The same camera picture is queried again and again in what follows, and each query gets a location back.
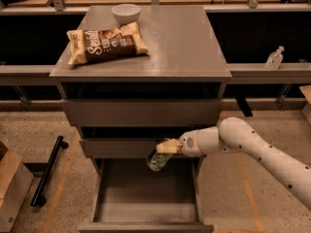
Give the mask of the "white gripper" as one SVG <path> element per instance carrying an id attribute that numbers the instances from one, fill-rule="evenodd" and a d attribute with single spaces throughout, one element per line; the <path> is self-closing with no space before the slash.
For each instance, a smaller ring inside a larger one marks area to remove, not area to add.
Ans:
<path id="1" fill-rule="evenodd" d="M 192 130 L 184 133 L 179 140 L 169 139 L 164 141 L 156 146 L 156 152 L 163 154 L 178 154 L 181 152 L 186 156 L 201 156 L 202 152 L 198 144 L 197 135 L 198 131 Z"/>

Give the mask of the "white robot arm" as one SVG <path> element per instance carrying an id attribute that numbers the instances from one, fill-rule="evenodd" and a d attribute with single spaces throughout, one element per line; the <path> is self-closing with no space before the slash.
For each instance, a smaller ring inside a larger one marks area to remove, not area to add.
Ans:
<path id="1" fill-rule="evenodd" d="M 257 161 L 298 201 L 311 210 L 311 167 L 273 147 L 245 120 L 225 118 L 218 126 L 185 132 L 155 148 L 160 154 L 190 157 L 243 152 Z"/>

